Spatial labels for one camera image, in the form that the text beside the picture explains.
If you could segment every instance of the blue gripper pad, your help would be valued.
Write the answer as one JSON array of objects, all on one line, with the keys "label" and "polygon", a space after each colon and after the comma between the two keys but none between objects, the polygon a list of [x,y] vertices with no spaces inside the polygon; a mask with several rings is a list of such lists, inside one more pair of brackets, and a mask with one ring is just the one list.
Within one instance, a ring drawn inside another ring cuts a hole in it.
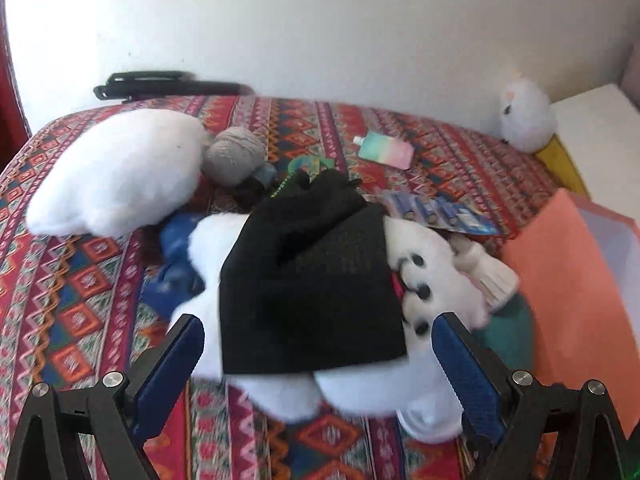
[{"label": "blue gripper pad", "polygon": [[[457,318],[456,321],[466,332]],[[500,394],[450,325],[446,315],[438,316],[433,322],[431,345],[474,431],[487,437],[496,446],[506,431],[500,416]]]},{"label": "blue gripper pad", "polygon": [[[174,328],[183,320],[183,315]],[[130,430],[138,446],[160,434],[184,385],[204,349],[204,327],[195,316],[188,316],[179,335],[154,367],[134,400]]]}]

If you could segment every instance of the yellow fabric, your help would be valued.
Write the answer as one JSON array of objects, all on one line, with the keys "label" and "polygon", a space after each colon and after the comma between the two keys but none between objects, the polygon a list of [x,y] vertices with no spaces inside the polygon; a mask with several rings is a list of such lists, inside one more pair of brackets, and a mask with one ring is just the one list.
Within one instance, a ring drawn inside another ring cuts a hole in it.
[{"label": "yellow fabric", "polygon": [[578,169],[557,135],[554,135],[551,142],[536,153],[536,157],[558,178],[565,188],[585,198],[591,198]]}]

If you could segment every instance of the white wall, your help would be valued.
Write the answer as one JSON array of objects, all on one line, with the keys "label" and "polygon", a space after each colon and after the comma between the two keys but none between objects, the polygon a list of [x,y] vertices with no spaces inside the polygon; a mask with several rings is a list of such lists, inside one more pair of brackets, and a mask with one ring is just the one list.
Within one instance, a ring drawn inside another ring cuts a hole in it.
[{"label": "white wall", "polygon": [[483,131],[516,69],[563,98],[621,73],[640,0],[8,0],[33,130],[121,70],[428,114]]}]

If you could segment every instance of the metal screw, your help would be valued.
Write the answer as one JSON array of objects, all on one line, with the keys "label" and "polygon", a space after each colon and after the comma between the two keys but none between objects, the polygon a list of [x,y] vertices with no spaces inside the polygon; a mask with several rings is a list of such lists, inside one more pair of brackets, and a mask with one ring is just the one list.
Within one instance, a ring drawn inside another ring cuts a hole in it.
[{"label": "metal screw", "polygon": [[102,384],[104,384],[107,388],[113,388],[114,386],[119,386],[124,377],[120,372],[109,372],[102,378]]},{"label": "metal screw", "polygon": [[589,381],[587,387],[589,391],[594,395],[603,395],[604,392],[607,391],[607,389],[604,387],[604,384],[602,384],[600,381],[596,381],[595,379],[593,381]]},{"label": "metal screw", "polygon": [[34,397],[44,397],[49,391],[49,385],[47,383],[38,383],[33,387],[31,393]]},{"label": "metal screw", "polygon": [[533,375],[526,370],[516,370],[511,376],[513,382],[520,386],[531,386],[533,383]]}]

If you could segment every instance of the patterned blanket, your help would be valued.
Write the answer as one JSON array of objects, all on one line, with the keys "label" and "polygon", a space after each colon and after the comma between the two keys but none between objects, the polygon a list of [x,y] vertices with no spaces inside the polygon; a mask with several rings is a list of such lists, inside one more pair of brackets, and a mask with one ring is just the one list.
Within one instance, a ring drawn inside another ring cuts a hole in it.
[{"label": "patterned blanket", "polygon": [[[267,127],[268,159],[280,173],[300,155],[333,158],[362,179],[364,194],[393,188],[473,203],[513,237],[556,189],[544,168],[498,140],[446,123],[370,108],[254,97],[175,97],[89,110],[58,119],[34,136],[0,176],[0,472],[32,381],[81,388],[126,369],[158,343],[166,326],[139,300],[150,273],[140,233],[34,237],[24,212],[60,153],[93,124],[125,110],[169,108],[200,118],[212,134]],[[367,130],[410,140],[409,171],[356,156]],[[205,182],[194,199],[205,211],[234,208]],[[498,240],[493,249],[500,245]],[[83,438],[94,479],[107,478],[95,443]],[[163,480],[441,479],[464,474],[463,446],[410,439],[395,419],[343,416],[327,407],[298,426],[266,420],[239,390],[192,380],[164,431],[146,443]]]}]

